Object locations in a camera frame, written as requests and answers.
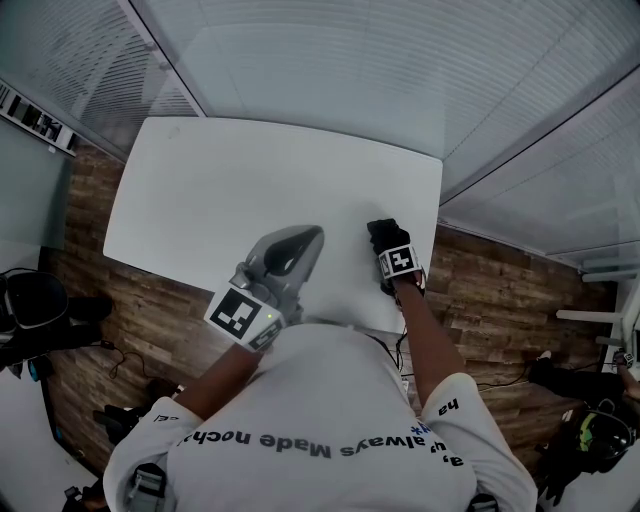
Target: black chair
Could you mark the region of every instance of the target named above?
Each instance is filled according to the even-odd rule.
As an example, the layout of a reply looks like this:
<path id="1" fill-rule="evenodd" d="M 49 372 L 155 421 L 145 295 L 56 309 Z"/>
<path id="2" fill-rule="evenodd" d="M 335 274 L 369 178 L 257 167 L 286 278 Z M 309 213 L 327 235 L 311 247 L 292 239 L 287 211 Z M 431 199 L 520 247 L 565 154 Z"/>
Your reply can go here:
<path id="1" fill-rule="evenodd" d="M 111 310 L 112 302 L 108 298 L 70 299 L 60 280 L 52 274 L 2 275 L 0 368 L 21 364 L 52 350 L 101 341 L 98 322 L 109 316 Z"/>

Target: white wall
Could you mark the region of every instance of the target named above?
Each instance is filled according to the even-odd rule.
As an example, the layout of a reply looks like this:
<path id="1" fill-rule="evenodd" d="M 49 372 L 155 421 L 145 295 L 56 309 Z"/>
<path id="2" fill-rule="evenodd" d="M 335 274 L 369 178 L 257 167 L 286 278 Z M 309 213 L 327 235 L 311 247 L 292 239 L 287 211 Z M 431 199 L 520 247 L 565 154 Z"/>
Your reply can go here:
<path id="1" fill-rule="evenodd" d="M 40 248 L 0 240 L 0 272 L 37 268 Z M 0 372 L 0 495 L 15 512 L 59 512 L 64 490 L 95 477 L 53 440 L 40 383 Z"/>

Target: white t-shirt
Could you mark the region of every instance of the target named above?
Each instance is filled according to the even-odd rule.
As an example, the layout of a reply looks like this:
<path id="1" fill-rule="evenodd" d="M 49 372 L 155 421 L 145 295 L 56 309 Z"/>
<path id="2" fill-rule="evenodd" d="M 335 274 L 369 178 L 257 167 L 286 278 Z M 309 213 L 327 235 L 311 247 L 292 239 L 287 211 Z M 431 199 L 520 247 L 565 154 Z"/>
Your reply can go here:
<path id="1" fill-rule="evenodd" d="M 501 511 L 536 504 L 471 377 L 445 379 L 416 418 L 386 351 L 329 325 L 285 329 L 250 384 L 204 422 L 156 402 L 109 461 L 112 512 L 125 510 L 135 468 L 165 454 L 178 512 L 466 511 L 480 492 Z"/>

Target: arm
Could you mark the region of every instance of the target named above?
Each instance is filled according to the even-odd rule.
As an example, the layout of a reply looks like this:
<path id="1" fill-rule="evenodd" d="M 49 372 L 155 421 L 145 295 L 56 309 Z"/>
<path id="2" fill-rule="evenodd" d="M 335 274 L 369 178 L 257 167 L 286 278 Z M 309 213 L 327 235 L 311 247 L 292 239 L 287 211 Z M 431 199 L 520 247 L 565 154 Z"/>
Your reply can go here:
<path id="1" fill-rule="evenodd" d="M 104 473 L 104 493 L 113 512 L 125 509 L 135 469 L 160 465 L 169 449 L 230 402 L 256 370 L 262 354 L 233 344 L 175 400 L 161 398 L 116 446 Z"/>
<path id="2" fill-rule="evenodd" d="M 175 401 L 206 420 L 227 405 L 258 368 L 261 352 L 249 352 L 234 343 L 202 377 L 180 393 Z"/>
<path id="3" fill-rule="evenodd" d="M 493 496 L 501 511 L 533 511 L 536 486 L 511 453 L 485 406 L 462 356 L 411 282 L 394 280 L 409 336 L 421 419 L 471 464 L 478 492 Z"/>
<path id="4" fill-rule="evenodd" d="M 464 359 L 433 317 L 418 288 L 403 279 L 394 279 L 393 285 L 407 324 L 416 388 L 420 405 L 424 407 L 433 390 L 446 377 L 465 373 Z"/>

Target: black object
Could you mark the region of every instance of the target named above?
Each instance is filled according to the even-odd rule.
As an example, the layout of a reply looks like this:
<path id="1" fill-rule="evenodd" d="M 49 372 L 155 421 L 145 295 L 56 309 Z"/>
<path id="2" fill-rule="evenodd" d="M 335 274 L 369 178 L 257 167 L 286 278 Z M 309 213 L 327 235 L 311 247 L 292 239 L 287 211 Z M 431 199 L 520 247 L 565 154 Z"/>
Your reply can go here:
<path id="1" fill-rule="evenodd" d="M 62 508 L 62 512 L 86 512 L 96 510 L 98 512 L 109 512 L 107 502 L 104 497 L 102 478 L 99 478 L 91 487 L 84 487 L 82 492 L 77 487 L 69 487 L 64 491 L 67 501 Z"/>
<path id="2" fill-rule="evenodd" d="M 0 274 L 0 368 L 100 342 L 97 322 L 111 313 L 110 299 L 69 299 L 62 283 L 45 272 L 7 273 Z M 72 325 L 71 318 L 88 323 Z"/>
<path id="3" fill-rule="evenodd" d="M 529 381 L 544 386 L 556 395 L 583 400 L 591 408 L 597 408 L 604 399 L 617 404 L 624 393 L 620 375 L 555 368 L 549 358 L 533 363 Z"/>
<path id="4" fill-rule="evenodd" d="M 127 411 L 114 405 L 105 405 L 104 412 L 93 411 L 93 420 L 105 427 L 109 441 L 115 446 L 129 435 L 129 432 L 138 424 L 140 418 L 148 411 L 148 408 L 142 407 Z"/>
<path id="5" fill-rule="evenodd" d="M 53 366 L 48 357 L 41 356 L 31 359 L 27 366 L 29 368 L 29 374 L 34 382 L 38 382 L 42 379 L 46 379 L 50 375 L 53 375 Z"/>
<path id="6" fill-rule="evenodd" d="M 395 219 L 374 220 L 367 223 L 371 244 L 376 256 L 384 251 L 411 243 L 411 237 L 396 223 Z"/>
<path id="7" fill-rule="evenodd" d="M 17 324 L 33 329 L 60 318 L 67 310 L 67 292 L 59 279 L 44 272 L 15 274 L 7 280 L 7 297 Z"/>
<path id="8" fill-rule="evenodd" d="M 390 249 L 395 249 L 396 247 L 401 247 L 403 245 L 408 245 L 411 243 L 411 236 L 407 231 L 398 226 L 398 223 L 395 221 L 395 219 L 383 219 L 368 222 L 367 230 L 371 235 L 369 241 L 373 245 L 373 252 L 376 254 L 376 256 L 380 256 L 380 254 Z M 418 290 L 424 297 L 426 289 L 424 286 L 420 286 L 418 283 L 416 283 L 413 273 L 407 273 L 397 276 L 396 279 L 402 279 L 415 284 L 416 288 L 418 288 Z M 426 275 L 424 275 L 424 270 L 422 271 L 422 281 L 423 285 L 426 285 Z M 393 288 L 391 279 L 383 280 L 380 283 L 380 290 L 382 290 L 382 292 L 386 295 L 389 295 L 389 297 L 393 297 L 394 299 L 396 299 L 396 304 L 398 305 L 398 307 L 400 307 L 400 303 L 396 298 L 395 289 Z"/>
<path id="9" fill-rule="evenodd" d="M 540 471 L 545 480 L 540 495 L 557 505 L 564 489 L 580 473 L 606 473 L 635 442 L 637 416 L 622 401 L 624 385 L 616 374 L 554 368 L 548 358 L 533 364 L 531 382 L 554 393 L 583 400 L 587 408 L 562 426 L 544 454 Z"/>

